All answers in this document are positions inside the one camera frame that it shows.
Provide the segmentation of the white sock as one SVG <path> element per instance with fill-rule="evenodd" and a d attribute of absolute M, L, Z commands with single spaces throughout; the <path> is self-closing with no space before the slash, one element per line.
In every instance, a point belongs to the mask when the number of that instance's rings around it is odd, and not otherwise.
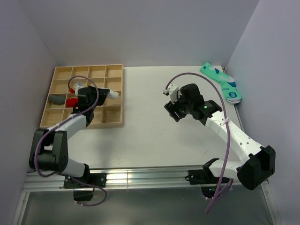
<path fill-rule="evenodd" d="M 111 89 L 108 90 L 107 98 L 109 99 L 117 99 L 119 97 L 118 92 L 113 91 Z"/>

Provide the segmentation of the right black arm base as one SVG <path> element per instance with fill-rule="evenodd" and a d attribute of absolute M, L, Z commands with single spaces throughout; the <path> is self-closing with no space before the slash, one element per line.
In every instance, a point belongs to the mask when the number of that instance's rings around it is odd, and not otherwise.
<path fill-rule="evenodd" d="M 205 187 L 201 188 L 202 194 L 211 199 L 217 190 L 219 177 L 214 177 L 208 169 L 197 169 L 189 170 L 185 180 L 190 185 L 205 185 Z"/>

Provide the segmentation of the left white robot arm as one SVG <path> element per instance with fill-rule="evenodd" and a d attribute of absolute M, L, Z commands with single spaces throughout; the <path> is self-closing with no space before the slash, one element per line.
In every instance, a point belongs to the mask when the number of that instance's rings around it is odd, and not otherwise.
<path fill-rule="evenodd" d="M 90 125 L 97 106 L 102 106 L 107 98 L 118 98 L 119 94 L 108 88 L 92 86 L 82 87 L 76 94 L 78 100 L 65 120 L 53 127 L 38 128 L 34 132 L 29 166 L 41 177 L 60 173 L 74 177 L 76 184 L 86 187 L 91 183 L 89 166 L 69 157 L 68 140 Z"/>

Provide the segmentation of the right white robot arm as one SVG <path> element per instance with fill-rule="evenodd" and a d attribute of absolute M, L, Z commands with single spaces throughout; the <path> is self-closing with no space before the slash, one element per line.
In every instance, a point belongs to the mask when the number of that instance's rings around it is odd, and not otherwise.
<path fill-rule="evenodd" d="M 191 185 L 217 183 L 219 178 L 222 179 L 222 183 L 234 179 L 245 188 L 254 190 L 274 174 L 275 150 L 271 146 L 262 146 L 246 135 L 224 116 L 224 112 L 216 102 L 204 100 L 196 84 L 179 88 L 171 83 L 163 93 L 170 97 L 164 108 L 175 121 L 191 115 L 229 143 L 230 149 L 239 158 L 238 161 L 227 162 L 219 158 L 211 159 L 199 172 L 189 172 Z"/>

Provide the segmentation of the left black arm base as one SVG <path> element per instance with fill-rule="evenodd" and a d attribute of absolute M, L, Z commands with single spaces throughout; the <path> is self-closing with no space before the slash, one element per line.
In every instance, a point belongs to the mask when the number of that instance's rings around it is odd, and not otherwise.
<path fill-rule="evenodd" d="M 106 185 L 106 173 L 91 173 L 86 178 L 77 178 L 66 176 L 63 188 L 73 190 L 73 199 L 83 206 L 94 206 L 102 204 L 107 199 L 107 191 L 104 190 Z M 96 189 L 104 193 L 103 199 L 98 203 L 89 203 L 96 196 Z"/>

